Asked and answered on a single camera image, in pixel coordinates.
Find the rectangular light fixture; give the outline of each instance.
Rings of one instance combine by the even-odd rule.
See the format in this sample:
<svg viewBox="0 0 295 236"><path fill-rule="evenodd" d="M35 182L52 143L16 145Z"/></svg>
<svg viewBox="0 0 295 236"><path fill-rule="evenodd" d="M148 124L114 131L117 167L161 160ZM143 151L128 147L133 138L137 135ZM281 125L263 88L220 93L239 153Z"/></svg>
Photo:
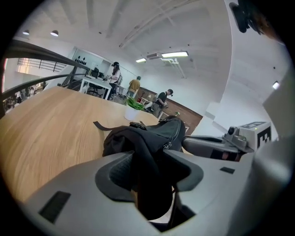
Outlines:
<svg viewBox="0 0 295 236"><path fill-rule="evenodd" d="M139 62L144 62L144 61L147 61L145 58L141 58L141 59L139 59L139 60L136 60L136 62L137 63L139 63Z"/></svg>
<svg viewBox="0 0 295 236"><path fill-rule="evenodd" d="M275 81L274 84L272 85L272 87L274 89L278 89L278 87L280 87L280 84L278 83L278 81Z"/></svg>
<svg viewBox="0 0 295 236"><path fill-rule="evenodd" d="M176 53L164 53L162 54L162 57L188 57L188 52L176 52Z"/></svg>

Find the person in yellow shirt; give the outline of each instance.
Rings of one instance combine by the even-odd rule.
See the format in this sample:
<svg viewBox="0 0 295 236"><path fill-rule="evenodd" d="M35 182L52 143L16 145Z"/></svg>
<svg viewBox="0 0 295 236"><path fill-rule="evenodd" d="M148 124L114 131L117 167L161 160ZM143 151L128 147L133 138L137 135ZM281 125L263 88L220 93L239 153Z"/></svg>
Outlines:
<svg viewBox="0 0 295 236"><path fill-rule="evenodd" d="M134 93L139 89L140 87L140 79L141 77L138 76L136 79L133 79L130 81L129 83L129 89L128 89L128 92L127 92L127 95L129 95L130 97L133 97L134 96Z"/></svg>

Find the round ceiling lamp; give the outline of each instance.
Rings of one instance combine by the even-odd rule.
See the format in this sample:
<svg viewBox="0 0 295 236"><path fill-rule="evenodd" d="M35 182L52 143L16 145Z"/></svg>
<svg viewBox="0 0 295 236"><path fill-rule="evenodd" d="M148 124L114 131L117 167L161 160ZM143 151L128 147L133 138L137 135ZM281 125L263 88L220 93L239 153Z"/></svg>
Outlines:
<svg viewBox="0 0 295 236"><path fill-rule="evenodd" d="M25 30L25 31L23 32L23 34L24 34L24 35L29 35L30 32L29 32L29 30L27 29L27 30Z"/></svg>
<svg viewBox="0 0 295 236"><path fill-rule="evenodd" d="M57 30L52 31L50 34L55 37L59 36L59 32Z"/></svg>

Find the air conditioner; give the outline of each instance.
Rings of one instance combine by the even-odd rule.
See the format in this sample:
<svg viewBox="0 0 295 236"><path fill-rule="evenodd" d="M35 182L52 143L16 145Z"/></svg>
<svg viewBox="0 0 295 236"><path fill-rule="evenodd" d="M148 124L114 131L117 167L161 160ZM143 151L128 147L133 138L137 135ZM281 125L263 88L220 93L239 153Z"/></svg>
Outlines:
<svg viewBox="0 0 295 236"><path fill-rule="evenodd" d="M153 54L147 55L147 59L150 59L150 60L161 58L161 57L162 57L161 53L153 53Z"/></svg>

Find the long dark hair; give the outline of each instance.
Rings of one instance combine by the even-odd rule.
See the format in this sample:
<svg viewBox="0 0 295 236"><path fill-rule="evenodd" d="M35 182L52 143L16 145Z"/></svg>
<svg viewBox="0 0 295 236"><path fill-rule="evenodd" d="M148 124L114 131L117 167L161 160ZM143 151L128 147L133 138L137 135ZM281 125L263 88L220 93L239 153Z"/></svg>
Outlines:
<svg viewBox="0 0 295 236"><path fill-rule="evenodd" d="M114 69L112 70L112 75L114 76L118 70L120 70L120 66L119 65L115 65L114 66Z"/></svg>

